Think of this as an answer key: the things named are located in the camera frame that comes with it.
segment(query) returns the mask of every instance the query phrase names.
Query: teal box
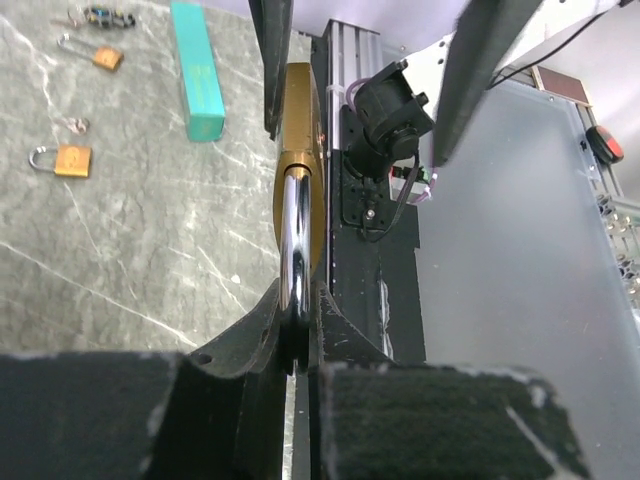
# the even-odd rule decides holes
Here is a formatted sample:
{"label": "teal box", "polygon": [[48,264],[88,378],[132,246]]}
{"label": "teal box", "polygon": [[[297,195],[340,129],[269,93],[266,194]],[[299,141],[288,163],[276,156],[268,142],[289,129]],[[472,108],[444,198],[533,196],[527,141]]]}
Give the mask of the teal box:
{"label": "teal box", "polygon": [[184,120],[192,142],[218,140],[224,126],[224,103],[199,5],[171,2],[171,16],[182,77]]}

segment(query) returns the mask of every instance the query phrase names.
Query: padlock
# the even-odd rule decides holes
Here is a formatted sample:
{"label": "padlock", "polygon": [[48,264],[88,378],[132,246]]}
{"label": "padlock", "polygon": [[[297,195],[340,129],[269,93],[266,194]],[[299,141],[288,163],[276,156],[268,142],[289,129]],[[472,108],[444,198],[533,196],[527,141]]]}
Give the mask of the padlock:
{"label": "padlock", "polygon": [[[84,48],[93,50],[93,56],[82,53],[81,51],[70,47],[70,43],[81,45]],[[96,47],[95,45],[91,45],[90,43],[85,42],[84,40],[78,40],[68,33],[65,33],[58,39],[58,46],[61,49],[66,50],[69,53],[73,53],[80,58],[90,60],[94,65],[104,68],[105,70],[109,70],[110,72],[115,72],[124,59],[124,53],[116,50],[113,47]]]}
{"label": "padlock", "polygon": [[[37,157],[46,152],[56,152],[53,168],[36,163]],[[63,177],[88,177],[91,162],[91,147],[60,145],[59,147],[37,147],[29,152],[29,165],[42,172],[55,173]]]}

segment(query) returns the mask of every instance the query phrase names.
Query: black cable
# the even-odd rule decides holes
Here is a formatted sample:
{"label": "black cable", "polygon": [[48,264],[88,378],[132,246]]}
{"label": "black cable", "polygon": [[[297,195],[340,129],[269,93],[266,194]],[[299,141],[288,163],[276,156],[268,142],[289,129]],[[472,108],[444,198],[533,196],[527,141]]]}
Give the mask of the black cable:
{"label": "black cable", "polygon": [[495,81],[495,79],[500,75],[500,72],[502,72],[502,70],[500,70],[500,72],[498,72],[496,74],[494,78],[494,80],[491,81],[491,83],[489,84],[489,87],[487,88],[487,90],[491,90],[494,87],[497,87],[498,85],[500,85],[502,82],[506,82],[507,80],[509,80],[510,78],[516,76],[517,74],[519,74],[520,72],[524,72],[525,70],[533,67],[534,65],[537,65],[538,63],[544,62],[545,60],[547,60],[549,57],[555,55],[556,53],[558,53],[560,50],[562,50],[564,47],[566,47],[567,45],[569,45],[573,40],[575,40],[575,38],[580,35],[582,32],[584,32],[587,28],[589,28],[591,25],[593,25],[593,23],[598,20],[602,15],[604,15],[603,13],[599,13],[598,15],[596,15],[595,17],[593,17],[591,20],[589,20],[587,23],[585,23],[582,27],[580,27],[578,29],[577,32],[575,32],[573,35],[571,35],[569,38],[567,38],[564,42],[562,42],[559,46],[557,46],[556,48],[554,48],[553,50],[551,50],[549,53],[547,53],[546,55],[544,55],[543,57],[539,58],[538,60],[536,60],[535,62],[531,62],[527,65],[525,65],[524,67],[521,67],[513,72],[511,72],[509,75],[502,77],[500,80],[498,80],[497,82]]}
{"label": "black cable", "polygon": [[373,238],[368,236],[366,218],[367,210],[365,209],[362,212],[362,235],[364,236],[364,239],[366,241],[371,243],[379,242],[391,231],[393,227],[395,227],[396,223],[398,223],[400,217],[402,216],[402,212],[404,211],[404,207],[407,205],[407,200],[409,199],[409,195],[411,194],[413,184],[415,183],[416,178],[418,178],[418,170],[420,170],[420,154],[418,151],[416,151],[416,154],[413,156],[413,168],[411,168],[411,171],[409,172],[409,175],[407,176],[407,179],[405,180],[404,185],[400,190],[400,194],[398,195],[398,206],[396,207],[396,213],[393,215],[393,219],[391,220],[389,226],[380,235]]}

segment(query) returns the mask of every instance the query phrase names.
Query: marble surface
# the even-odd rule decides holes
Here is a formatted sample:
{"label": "marble surface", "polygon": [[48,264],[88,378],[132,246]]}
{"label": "marble surface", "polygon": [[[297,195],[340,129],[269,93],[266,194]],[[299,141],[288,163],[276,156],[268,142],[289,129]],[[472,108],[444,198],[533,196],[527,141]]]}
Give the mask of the marble surface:
{"label": "marble surface", "polygon": [[[60,50],[61,0],[0,7],[0,350],[190,351],[277,276],[275,146],[249,19],[207,11],[227,119],[186,139],[168,1],[123,4],[128,31],[73,35],[125,53],[115,74]],[[34,11],[47,15],[34,16]],[[294,34],[291,60],[308,61]],[[87,117],[84,136],[57,124]],[[38,145],[93,148],[88,179],[36,172]],[[42,158],[41,163],[54,157]]]}

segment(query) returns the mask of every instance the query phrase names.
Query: brass lock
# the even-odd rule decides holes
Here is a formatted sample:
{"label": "brass lock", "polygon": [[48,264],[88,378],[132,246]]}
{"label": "brass lock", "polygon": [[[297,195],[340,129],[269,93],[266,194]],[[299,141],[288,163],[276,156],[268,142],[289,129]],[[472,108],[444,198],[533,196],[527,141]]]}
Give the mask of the brass lock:
{"label": "brass lock", "polygon": [[[281,249],[286,232],[282,231],[283,217],[289,207],[304,210],[302,204],[309,202],[310,221],[310,273],[320,263],[325,240],[324,203],[324,156],[320,100],[311,64],[290,63],[287,65],[282,100],[282,117],[277,139],[278,164],[273,186],[273,228],[276,242]],[[297,198],[298,204],[287,206],[287,179],[298,183],[308,182],[309,191]]]}
{"label": "brass lock", "polygon": [[[95,53],[93,55],[83,53],[80,50],[70,47],[69,44],[71,43],[82,46],[87,50],[93,50]],[[120,67],[122,60],[124,60],[124,53],[113,47],[96,47],[95,45],[91,45],[83,40],[78,40],[68,33],[65,33],[58,39],[58,46],[62,50],[73,53],[77,57],[84,58],[85,60],[90,60],[97,67],[104,68],[110,72],[115,72]]]}
{"label": "brass lock", "polygon": [[[46,152],[57,152],[53,168],[43,167],[36,163],[37,157]],[[91,164],[91,147],[77,145],[60,145],[59,147],[37,147],[29,152],[29,165],[41,172],[55,173],[62,177],[89,176]]]}

